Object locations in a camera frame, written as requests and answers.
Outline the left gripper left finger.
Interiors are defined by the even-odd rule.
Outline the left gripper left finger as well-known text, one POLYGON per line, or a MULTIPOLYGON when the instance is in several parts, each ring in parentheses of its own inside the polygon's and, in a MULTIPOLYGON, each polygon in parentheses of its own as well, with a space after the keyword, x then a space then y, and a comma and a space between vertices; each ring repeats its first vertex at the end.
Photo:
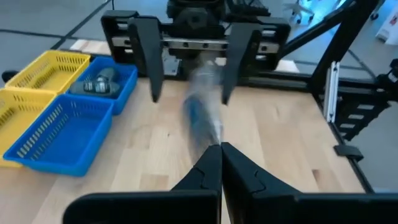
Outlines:
POLYGON ((169 191, 84 195, 65 210, 63 224, 219 224, 221 146, 208 147, 169 191))

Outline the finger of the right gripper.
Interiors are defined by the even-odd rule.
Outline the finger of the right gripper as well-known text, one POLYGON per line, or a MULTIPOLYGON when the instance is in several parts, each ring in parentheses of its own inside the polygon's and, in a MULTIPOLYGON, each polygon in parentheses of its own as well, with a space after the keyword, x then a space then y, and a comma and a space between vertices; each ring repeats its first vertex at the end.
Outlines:
POLYGON ((164 80, 162 61, 162 36, 156 17, 137 17, 128 22, 128 33, 134 62, 139 71, 150 81, 153 102, 158 102, 164 80))
POLYGON ((222 75, 222 104, 227 105, 230 96, 238 83, 239 75, 247 67, 248 62, 255 59, 259 43, 262 39, 259 24, 234 23, 227 38, 226 64, 222 75))

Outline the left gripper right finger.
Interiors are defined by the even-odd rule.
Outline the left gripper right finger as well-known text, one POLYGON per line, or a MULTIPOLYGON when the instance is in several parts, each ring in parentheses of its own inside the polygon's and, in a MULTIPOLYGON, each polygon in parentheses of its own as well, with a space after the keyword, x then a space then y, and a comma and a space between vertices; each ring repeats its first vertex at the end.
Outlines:
POLYGON ((301 192, 230 143, 221 148, 232 224, 398 224, 398 194, 301 192))

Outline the small grey bottle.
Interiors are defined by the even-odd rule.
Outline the small grey bottle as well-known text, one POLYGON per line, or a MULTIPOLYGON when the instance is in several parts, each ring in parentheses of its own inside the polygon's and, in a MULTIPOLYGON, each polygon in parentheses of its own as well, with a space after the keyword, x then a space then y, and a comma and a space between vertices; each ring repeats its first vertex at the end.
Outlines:
POLYGON ((113 82, 118 76, 118 71, 113 67, 106 67, 100 70, 95 78, 99 82, 113 82))

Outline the metal parts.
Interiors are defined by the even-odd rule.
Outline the metal parts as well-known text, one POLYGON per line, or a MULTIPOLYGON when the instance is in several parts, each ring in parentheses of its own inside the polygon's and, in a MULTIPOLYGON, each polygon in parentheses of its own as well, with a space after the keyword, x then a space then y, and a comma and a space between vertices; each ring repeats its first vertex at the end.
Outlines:
POLYGON ((118 97, 121 86, 115 82, 86 81, 75 82, 70 86, 69 93, 105 98, 118 97))

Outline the blue white tube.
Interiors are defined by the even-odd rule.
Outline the blue white tube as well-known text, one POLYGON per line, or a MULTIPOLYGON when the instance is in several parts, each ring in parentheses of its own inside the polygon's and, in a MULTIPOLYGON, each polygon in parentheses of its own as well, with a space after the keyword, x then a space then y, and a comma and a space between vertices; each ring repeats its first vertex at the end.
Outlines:
POLYGON ((216 65, 205 62, 191 72, 182 104, 188 150, 194 163, 209 146, 219 146, 222 142, 220 108, 220 70, 216 65))

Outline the blue plastic basket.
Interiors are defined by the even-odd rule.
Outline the blue plastic basket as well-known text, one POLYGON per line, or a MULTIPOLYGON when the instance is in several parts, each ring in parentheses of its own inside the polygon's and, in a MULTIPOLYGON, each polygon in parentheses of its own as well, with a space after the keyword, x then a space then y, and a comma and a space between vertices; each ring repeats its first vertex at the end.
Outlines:
POLYGON ((40 172, 84 176, 110 130, 112 117, 109 100, 59 95, 3 158, 40 172))
POLYGON ((102 57, 102 56, 95 57, 95 59, 92 62, 90 62, 86 70, 77 78, 75 82, 96 81, 95 78, 98 72, 106 67, 113 67, 118 71, 118 76, 113 82, 121 86, 121 91, 119 92, 118 97, 114 98, 105 98, 98 96, 92 96, 92 97, 97 97, 112 102, 113 114, 119 115, 122 113, 130 94, 135 89, 137 83, 136 66, 118 64, 111 57, 102 57))

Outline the white office chair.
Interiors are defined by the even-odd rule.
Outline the white office chair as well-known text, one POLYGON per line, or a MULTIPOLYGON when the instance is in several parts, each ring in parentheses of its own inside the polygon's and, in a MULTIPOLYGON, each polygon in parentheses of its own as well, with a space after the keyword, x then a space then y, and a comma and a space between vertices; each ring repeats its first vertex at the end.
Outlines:
POLYGON ((283 3, 284 10, 291 10, 292 16, 298 16, 297 24, 300 24, 303 19, 303 12, 309 15, 308 21, 312 22, 313 18, 315 17, 315 13, 301 4, 302 0, 294 0, 293 3, 283 3))

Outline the black table clip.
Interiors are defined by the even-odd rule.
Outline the black table clip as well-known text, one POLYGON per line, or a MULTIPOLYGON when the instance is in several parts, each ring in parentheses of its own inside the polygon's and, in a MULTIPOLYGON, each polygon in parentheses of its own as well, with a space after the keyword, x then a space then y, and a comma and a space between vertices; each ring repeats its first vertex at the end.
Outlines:
POLYGON ((357 162, 361 161, 364 158, 361 151, 355 146, 340 144, 334 146, 333 148, 336 154, 341 157, 347 157, 348 159, 352 159, 357 162))

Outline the yellow plastic basket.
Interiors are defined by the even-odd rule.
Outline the yellow plastic basket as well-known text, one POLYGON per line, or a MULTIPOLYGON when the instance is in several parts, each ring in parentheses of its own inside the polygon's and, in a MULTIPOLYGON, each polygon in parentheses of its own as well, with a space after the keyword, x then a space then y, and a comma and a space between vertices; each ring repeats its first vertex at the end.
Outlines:
POLYGON ((11 78, 5 87, 65 93, 88 68, 90 58, 88 54, 48 50, 11 78))
POLYGON ((21 166, 3 155, 55 97, 47 91, 0 88, 0 167, 21 166))

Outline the black round plug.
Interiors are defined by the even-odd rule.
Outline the black round plug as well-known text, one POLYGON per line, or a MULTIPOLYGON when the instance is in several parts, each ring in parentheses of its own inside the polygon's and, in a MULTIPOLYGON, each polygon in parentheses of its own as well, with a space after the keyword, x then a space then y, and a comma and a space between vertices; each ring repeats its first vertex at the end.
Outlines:
POLYGON ((7 83, 10 79, 16 76, 19 72, 15 70, 6 70, 1 74, 1 78, 4 83, 7 83))

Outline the white box with red print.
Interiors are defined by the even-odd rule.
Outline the white box with red print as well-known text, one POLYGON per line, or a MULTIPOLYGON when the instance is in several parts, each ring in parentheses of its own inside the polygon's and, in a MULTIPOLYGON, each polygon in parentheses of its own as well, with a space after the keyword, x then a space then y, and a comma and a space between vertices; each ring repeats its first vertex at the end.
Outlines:
POLYGON ((376 37, 387 45, 398 45, 398 8, 394 8, 378 30, 376 37))

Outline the silver metal bracket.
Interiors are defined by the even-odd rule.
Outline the silver metal bracket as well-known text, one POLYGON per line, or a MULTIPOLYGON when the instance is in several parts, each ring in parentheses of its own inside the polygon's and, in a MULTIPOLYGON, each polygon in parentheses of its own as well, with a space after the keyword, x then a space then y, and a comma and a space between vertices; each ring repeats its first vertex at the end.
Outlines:
POLYGON ((328 123, 335 122, 336 105, 338 101, 339 72, 340 63, 333 61, 327 71, 323 100, 323 116, 328 123))

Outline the black aluminium frame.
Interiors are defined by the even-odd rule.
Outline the black aluminium frame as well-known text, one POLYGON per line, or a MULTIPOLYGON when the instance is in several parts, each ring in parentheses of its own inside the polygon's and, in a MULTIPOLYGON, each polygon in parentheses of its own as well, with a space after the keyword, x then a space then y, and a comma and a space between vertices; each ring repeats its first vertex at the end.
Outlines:
MULTIPOLYGON (((376 8, 377 1, 346 0, 340 8, 327 15, 323 21, 288 43, 280 45, 280 52, 276 56, 269 57, 269 60, 276 63, 283 56, 297 50, 331 28, 337 27, 334 37, 311 75, 277 72, 274 67, 266 65, 259 59, 251 60, 246 70, 250 71, 253 77, 287 81, 286 90, 293 90, 294 82, 302 82, 304 84, 303 91, 309 91, 319 106, 323 108, 326 76, 331 63, 339 62, 347 53, 360 29, 376 8)), ((358 135, 389 107, 390 101, 398 102, 398 65, 394 63, 391 65, 389 73, 382 74, 370 81, 339 80, 335 122, 328 123, 336 135, 338 145, 346 144, 347 140, 358 135)), ((374 190, 359 167, 359 162, 344 158, 353 168, 362 189, 366 193, 373 193, 374 190)))

